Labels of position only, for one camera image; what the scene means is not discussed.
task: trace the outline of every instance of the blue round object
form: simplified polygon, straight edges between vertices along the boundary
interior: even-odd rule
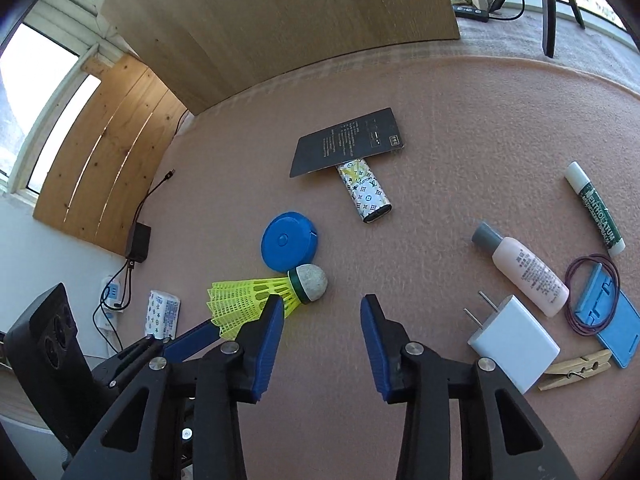
[[[289,211],[276,216],[262,235],[262,259],[270,269],[287,272],[310,264],[318,248],[318,232],[311,220]]]

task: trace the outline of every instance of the black card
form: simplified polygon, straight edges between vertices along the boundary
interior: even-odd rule
[[[391,108],[300,137],[290,177],[402,148]]]

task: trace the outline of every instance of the gray bottle cap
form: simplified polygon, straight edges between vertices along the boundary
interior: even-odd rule
[[[494,254],[502,241],[502,236],[494,231],[489,224],[482,222],[471,237],[471,241],[489,254]]]

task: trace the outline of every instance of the green band on shuttlecock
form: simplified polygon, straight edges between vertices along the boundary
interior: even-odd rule
[[[311,300],[306,294],[305,289],[302,287],[302,283],[300,283],[300,277],[298,276],[297,270],[291,269],[289,272],[287,272],[287,276],[289,277],[289,281],[291,282],[293,292],[296,293],[296,296],[300,300],[300,303],[311,303]]]

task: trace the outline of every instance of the metal prong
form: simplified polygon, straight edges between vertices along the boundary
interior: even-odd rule
[[[465,314],[467,314],[471,319],[473,319],[476,322],[476,325],[478,325],[481,329],[483,328],[482,323],[480,323],[478,321],[478,318],[476,318],[476,316],[474,316],[471,312],[469,312],[467,309],[465,309]]]
[[[495,303],[493,301],[491,301],[488,296],[482,291],[482,290],[478,290],[478,294],[480,294],[480,296],[482,296],[482,299],[485,300],[488,304],[491,305],[491,308],[494,309],[496,312],[500,312],[498,310],[498,307],[495,306]]]

